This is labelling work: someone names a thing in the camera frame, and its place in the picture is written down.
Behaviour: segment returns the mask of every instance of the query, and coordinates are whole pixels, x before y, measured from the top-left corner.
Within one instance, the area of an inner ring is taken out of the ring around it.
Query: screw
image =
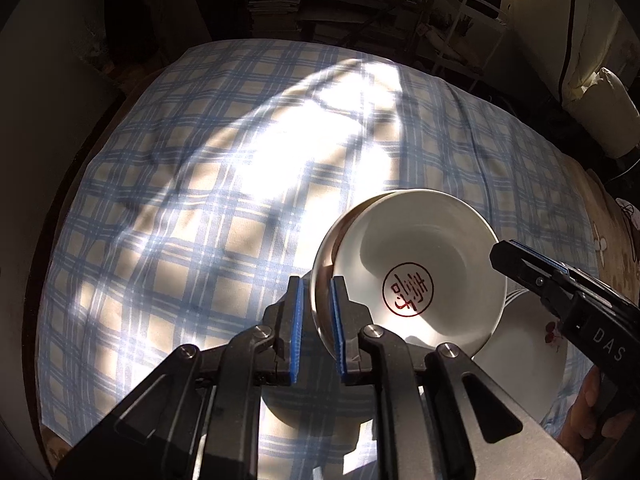
[[[362,329],[364,335],[367,337],[379,338],[385,333],[385,330],[378,325],[367,325]]]
[[[444,357],[449,357],[451,359],[458,357],[460,354],[460,349],[455,346],[453,343],[443,343],[438,345],[438,352]]]
[[[180,354],[183,359],[191,359],[196,355],[196,347],[194,345],[182,345],[180,346]]]
[[[266,325],[254,326],[254,335],[257,338],[265,339],[271,335],[271,328]]]

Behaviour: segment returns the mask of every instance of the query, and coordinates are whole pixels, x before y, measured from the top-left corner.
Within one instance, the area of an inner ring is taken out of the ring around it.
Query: plaid tablecloth
[[[38,326],[42,421],[71,444],[174,347],[259,322],[329,226],[382,190],[427,187],[597,274],[559,152],[500,108],[359,52],[270,40],[188,51],[91,161]],[[307,319],[298,384],[267,389],[260,478],[374,478],[372,392],[343,388]],[[588,362],[571,348],[545,427]]]

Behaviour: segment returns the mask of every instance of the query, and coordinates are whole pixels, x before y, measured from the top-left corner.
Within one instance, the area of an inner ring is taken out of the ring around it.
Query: blue rubber strip
[[[293,322],[291,326],[291,345],[289,355],[289,378],[291,384],[298,380],[298,370],[300,369],[300,344],[302,342],[302,315],[305,306],[305,283],[302,278],[298,279],[298,290],[296,292],[296,309],[293,312]]]
[[[344,332],[342,331],[342,318],[340,317],[340,306],[338,306],[338,296],[335,291],[334,279],[331,280],[331,323],[334,327],[334,348],[335,363],[341,378],[347,375],[347,359],[345,355]]]

